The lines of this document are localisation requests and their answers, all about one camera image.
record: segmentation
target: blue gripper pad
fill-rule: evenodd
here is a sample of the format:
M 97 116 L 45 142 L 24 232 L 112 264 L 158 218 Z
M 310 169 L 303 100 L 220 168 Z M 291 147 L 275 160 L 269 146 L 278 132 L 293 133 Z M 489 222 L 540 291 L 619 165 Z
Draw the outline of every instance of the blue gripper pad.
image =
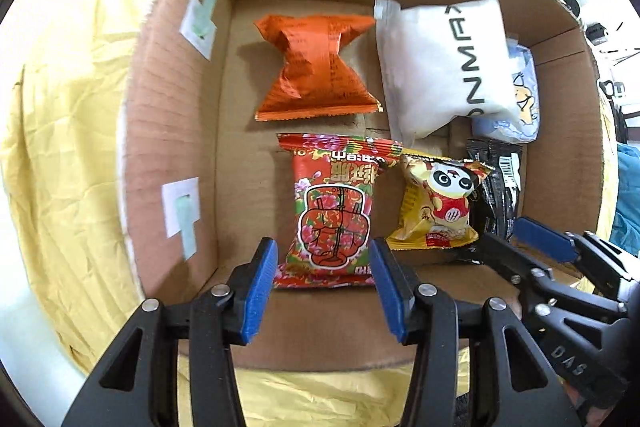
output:
M 232 343 L 245 346 L 260 329 L 277 264 L 278 245 L 270 237 L 263 237 L 251 262 L 231 273 L 227 284 L 234 292 L 234 302 L 225 324 Z
M 543 254 L 555 259 L 558 263 L 572 263 L 577 253 L 574 245 L 564 233 L 547 228 L 542 223 L 519 217 L 513 225 L 513 235 L 517 240 L 540 250 Z
M 417 277 L 402 269 L 383 238 L 369 243 L 369 265 L 386 324 L 398 342 L 404 344 L 408 338 L 407 321 L 415 305 L 413 290 Z

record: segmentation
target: snack package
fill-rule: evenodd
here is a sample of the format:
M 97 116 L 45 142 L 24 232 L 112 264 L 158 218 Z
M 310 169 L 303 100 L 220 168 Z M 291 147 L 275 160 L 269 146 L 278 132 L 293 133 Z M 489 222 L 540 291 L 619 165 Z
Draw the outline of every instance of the snack package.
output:
M 402 145 L 362 136 L 278 134 L 293 152 L 296 238 L 276 288 L 372 285 L 369 214 L 373 183 Z
M 520 126 L 498 0 L 400 9 L 376 0 L 391 138 L 412 147 L 456 116 Z
M 362 15 L 267 15 L 255 23 L 283 54 L 285 66 L 255 120 L 291 120 L 382 111 L 338 51 L 373 26 Z
M 522 128 L 518 129 L 508 120 L 478 116 L 472 118 L 472 129 L 474 136 L 494 138 L 508 143 L 528 143 L 538 137 L 538 129 L 540 128 L 540 100 L 538 99 L 536 68 L 533 63 L 533 55 L 528 48 L 511 39 L 507 41 L 507 46 Z
M 518 217 L 522 190 L 522 147 L 498 140 L 470 138 L 466 151 L 471 158 L 494 167 L 482 185 L 469 196 L 471 226 L 479 233 L 491 232 L 509 239 Z
M 469 224 L 467 198 L 491 167 L 414 150 L 404 150 L 401 166 L 407 183 L 398 229 L 386 238 L 389 248 L 457 248 L 478 239 Z

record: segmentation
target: orange snack package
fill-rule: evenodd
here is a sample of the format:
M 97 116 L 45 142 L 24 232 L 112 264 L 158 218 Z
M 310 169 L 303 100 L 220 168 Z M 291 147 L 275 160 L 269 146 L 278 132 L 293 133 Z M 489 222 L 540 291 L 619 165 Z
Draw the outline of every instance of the orange snack package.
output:
M 255 120 L 292 120 L 382 111 L 340 49 L 373 26 L 362 15 L 267 15 L 255 23 L 262 37 L 285 58 Z

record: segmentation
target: yellow snack package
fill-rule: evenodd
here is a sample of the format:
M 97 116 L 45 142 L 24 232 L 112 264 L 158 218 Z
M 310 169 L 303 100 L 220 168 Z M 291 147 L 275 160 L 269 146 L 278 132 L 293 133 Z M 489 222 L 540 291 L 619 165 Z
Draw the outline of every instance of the yellow snack package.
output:
M 406 178 L 398 229 L 386 238 L 392 250 L 457 248 L 478 239 L 469 225 L 467 197 L 493 170 L 472 160 L 452 160 L 405 149 Z

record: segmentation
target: panda face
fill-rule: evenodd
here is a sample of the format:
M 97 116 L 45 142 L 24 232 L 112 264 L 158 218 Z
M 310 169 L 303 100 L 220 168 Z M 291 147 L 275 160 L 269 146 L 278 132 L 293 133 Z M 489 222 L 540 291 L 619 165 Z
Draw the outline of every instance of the panda face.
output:
M 474 184 L 465 169 L 442 163 L 432 163 L 429 186 L 447 198 L 465 198 L 474 189 Z

